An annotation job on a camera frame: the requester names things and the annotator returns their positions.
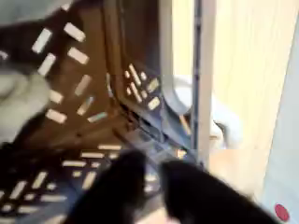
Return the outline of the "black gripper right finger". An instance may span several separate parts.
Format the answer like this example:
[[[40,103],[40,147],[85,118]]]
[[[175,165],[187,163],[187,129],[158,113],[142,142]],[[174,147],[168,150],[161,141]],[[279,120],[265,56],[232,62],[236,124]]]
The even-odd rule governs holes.
[[[160,171],[167,212],[181,224],[278,224],[260,206],[196,165],[165,161]]]

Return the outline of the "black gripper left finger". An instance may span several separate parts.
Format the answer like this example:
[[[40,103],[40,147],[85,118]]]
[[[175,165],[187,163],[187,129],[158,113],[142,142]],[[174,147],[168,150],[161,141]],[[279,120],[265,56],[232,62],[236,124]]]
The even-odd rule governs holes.
[[[139,150],[120,154],[75,203],[66,224],[134,224],[145,201],[146,161]]]

